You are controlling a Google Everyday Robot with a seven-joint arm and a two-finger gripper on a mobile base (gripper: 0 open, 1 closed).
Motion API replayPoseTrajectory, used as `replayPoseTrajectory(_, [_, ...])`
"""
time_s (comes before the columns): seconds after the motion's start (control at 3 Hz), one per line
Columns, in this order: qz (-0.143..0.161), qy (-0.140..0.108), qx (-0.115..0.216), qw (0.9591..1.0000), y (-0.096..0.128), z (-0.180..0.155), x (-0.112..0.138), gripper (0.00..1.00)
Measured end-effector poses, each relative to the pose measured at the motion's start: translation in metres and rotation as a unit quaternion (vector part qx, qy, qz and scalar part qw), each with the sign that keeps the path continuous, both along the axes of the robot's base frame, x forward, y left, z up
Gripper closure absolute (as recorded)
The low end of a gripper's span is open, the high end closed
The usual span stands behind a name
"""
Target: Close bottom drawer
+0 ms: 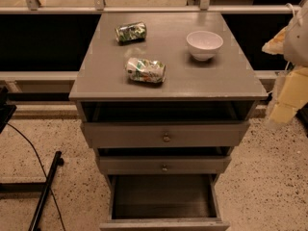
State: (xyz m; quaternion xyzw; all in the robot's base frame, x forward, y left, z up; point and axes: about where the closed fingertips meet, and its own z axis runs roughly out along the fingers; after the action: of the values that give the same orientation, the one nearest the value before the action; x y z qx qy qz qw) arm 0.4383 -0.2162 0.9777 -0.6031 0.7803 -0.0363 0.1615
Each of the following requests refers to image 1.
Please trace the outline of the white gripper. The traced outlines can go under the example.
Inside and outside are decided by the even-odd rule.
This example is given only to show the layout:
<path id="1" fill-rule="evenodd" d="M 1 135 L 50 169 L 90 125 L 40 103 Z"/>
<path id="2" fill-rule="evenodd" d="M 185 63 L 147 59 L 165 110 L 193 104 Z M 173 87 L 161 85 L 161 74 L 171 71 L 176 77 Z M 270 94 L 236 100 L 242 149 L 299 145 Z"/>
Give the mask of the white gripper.
<path id="1" fill-rule="evenodd" d="M 275 81 L 268 106 L 268 125 L 286 125 L 308 103 L 308 67 L 297 65 Z"/>

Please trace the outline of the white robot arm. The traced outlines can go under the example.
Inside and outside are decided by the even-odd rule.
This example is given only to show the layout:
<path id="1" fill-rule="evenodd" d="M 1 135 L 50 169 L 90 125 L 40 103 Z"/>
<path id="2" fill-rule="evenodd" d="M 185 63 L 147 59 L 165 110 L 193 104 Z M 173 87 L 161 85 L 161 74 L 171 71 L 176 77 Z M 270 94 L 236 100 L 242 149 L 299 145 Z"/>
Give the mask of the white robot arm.
<path id="1" fill-rule="evenodd" d="M 266 42 L 262 51 L 280 54 L 294 66 L 275 81 L 267 109 L 267 125 L 278 128 L 288 124 L 308 104 L 308 4 L 293 13 L 289 24 Z"/>

